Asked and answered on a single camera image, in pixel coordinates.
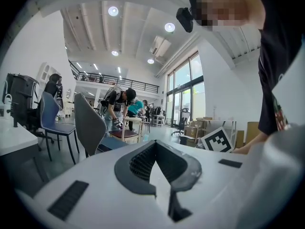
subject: blue chair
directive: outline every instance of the blue chair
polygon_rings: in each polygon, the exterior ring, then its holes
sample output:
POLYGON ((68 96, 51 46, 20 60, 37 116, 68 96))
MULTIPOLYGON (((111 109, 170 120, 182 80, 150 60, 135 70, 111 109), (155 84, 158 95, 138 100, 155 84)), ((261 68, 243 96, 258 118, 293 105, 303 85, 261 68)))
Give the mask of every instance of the blue chair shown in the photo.
MULTIPOLYGON (((70 154, 71 154, 73 163, 75 164, 73 152, 71 149, 70 139, 69 139, 69 135, 72 132, 74 132, 77 151, 78 151, 78 153, 80 153, 79 148, 78 148, 77 138, 76 138, 75 125, 56 123, 55 117, 56 117, 56 114, 58 113, 58 111, 59 111, 59 106, 55 102, 52 95, 47 92, 43 92, 42 97, 41 97, 41 112, 40 112, 41 128, 45 130, 46 137, 48 136, 48 133, 53 133, 53 134, 57 135, 57 143, 58 143, 59 150, 61 149, 60 144, 59 144, 59 136, 64 135, 67 137, 70 154)), ((50 161, 52 161, 48 138, 46 138, 46 143, 47 143, 49 158, 50 158, 50 161)))

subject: chair leg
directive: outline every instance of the chair leg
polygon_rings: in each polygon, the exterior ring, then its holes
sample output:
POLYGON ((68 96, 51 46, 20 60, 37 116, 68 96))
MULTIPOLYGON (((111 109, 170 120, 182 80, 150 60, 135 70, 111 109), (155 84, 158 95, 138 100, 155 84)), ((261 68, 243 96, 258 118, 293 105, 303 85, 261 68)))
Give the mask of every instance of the chair leg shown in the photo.
POLYGON ((47 149, 48 149, 49 158, 50 158, 50 161, 52 161, 52 157, 51 157, 51 153, 50 153, 50 147, 49 147, 49 142, 48 142, 48 133, 47 133, 47 131, 45 131, 45 135, 46 135, 46 143, 47 143, 47 149))
POLYGON ((59 144, 59 135, 57 135, 57 144, 58 144, 58 150, 60 151, 61 150, 61 146, 59 144))
POLYGON ((76 131, 75 130, 74 130, 74 137, 75 137, 75 143, 76 143, 77 152, 80 153, 80 150, 78 149, 78 143, 77 143, 76 131))
POLYGON ((76 163, 75 163, 75 160, 74 160, 73 152, 72 152, 72 149, 71 149, 71 143, 70 143, 69 136, 67 136, 67 141, 68 141, 68 146, 69 146, 69 150, 70 150, 70 154, 71 154, 73 163, 76 164, 76 163))

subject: ceiling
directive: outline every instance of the ceiling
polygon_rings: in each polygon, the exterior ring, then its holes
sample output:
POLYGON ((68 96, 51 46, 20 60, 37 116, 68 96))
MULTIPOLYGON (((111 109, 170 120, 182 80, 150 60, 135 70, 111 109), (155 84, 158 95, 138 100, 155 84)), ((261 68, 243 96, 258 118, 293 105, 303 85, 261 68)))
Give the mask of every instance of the ceiling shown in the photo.
POLYGON ((120 71, 121 73, 119 73, 118 71, 118 67, 112 67, 111 65, 101 65, 96 63, 96 67, 98 68, 98 70, 95 69, 93 63, 88 63, 88 62, 75 62, 72 61, 73 65, 80 71, 80 72, 86 72, 86 73, 101 73, 103 75, 110 75, 110 76, 116 76, 119 77, 121 76, 122 78, 126 78, 127 77, 127 73, 128 73, 128 69, 120 67, 120 71))
POLYGON ((175 17, 130 2, 83 3, 62 9, 61 14, 64 19, 64 37, 68 55, 90 51, 111 54, 111 51, 115 50, 119 54, 137 59, 142 64, 148 64, 148 59, 155 59, 150 48, 156 36, 160 36, 171 43, 168 50, 164 51, 164 55, 157 58, 153 64, 153 67, 160 69, 164 62, 190 38, 190 34, 183 29, 175 17), (113 17, 108 14, 108 8, 111 6, 118 8, 118 16, 113 17), (168 22, 174 23, 174 32, 167 32, 164 29, 168 22))
MULTIPOLYGON (((192 36, 192 33, 187 33, 174 16, 131 2, 82 3, 62 9, 61 14, 68 56, 106 52, 111 57, 115 57, 111 55, 111 51, 115 50, 119 52, 120 57, 134 58, 143 65, 159 70, 168 60, 176 56, 179 49, 192 36), (119 10, 119 14, 115 17, 108 14, 108 8, 111 6, 119 10), (168 22, 175 25, 174 32, 167 32, 164 29, 168 22), (167 50, 160 49, 161 57, 155 57, 150 52, 156 36, 170 43, 167 50), (150 58, 155 59, 153 65, 147 63, 150 58)), ((260 48, 260 32, 251 25, 214 31, 213 34, 232 59, 260 48)), ((92 63, 88 63, 85 71, 98 73, 94 67, 90 66, 92 63)), ((105 62, 94 63, 99 64, 99 70, 103 71, 101 73, 117 75, 115 70, 118 65, 107 62, 107 59, 105 62)))

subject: mesh chair back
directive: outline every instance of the mesh chair back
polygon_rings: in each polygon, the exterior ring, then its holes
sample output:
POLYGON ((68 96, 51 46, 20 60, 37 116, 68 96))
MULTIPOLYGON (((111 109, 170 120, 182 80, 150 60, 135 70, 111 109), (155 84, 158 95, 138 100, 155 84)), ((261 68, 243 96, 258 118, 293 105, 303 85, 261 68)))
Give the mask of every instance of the mesh chair back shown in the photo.
POLYGON ((184 126, 187 125, 187 120, 189 119, 190 115, 191 115, 191 113, 189 112, 188 108, 182 109, 181 118, 180 118, 180 121, 179 121, 179 128, 181 130, 183 130, 184 126))
POLYGON ((59 106, 50 93, 43 92, 40 106, 40 125, 48 128, 54 125, 55 117, 59 111, 59 106))
POLYGON ((89 105, 83 93, 75 95, 74 111, 77 137, 87 153, 92 156, 106 133, 106 124, 89 105))

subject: backpack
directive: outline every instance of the backpack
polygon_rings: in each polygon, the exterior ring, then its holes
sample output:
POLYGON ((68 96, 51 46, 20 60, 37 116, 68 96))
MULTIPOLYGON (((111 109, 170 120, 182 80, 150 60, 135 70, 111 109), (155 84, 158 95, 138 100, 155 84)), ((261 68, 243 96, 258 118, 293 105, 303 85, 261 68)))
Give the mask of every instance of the backpack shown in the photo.
POLYGON ((108 103, 109 103, 109 98, 110 98, 110 95, 113 93, 113 92, 116 92, 116 98, 115 100, 117 101, 120 96, 121 96, 121 92, 124 91, 120 85, 115 85, 114 87, 111 87, 109 88, 109 90, 107 91, 106 95, 104 96, 103 100, 101 100, 100 102, 100 115, 104 115, 108 109, 108 103))

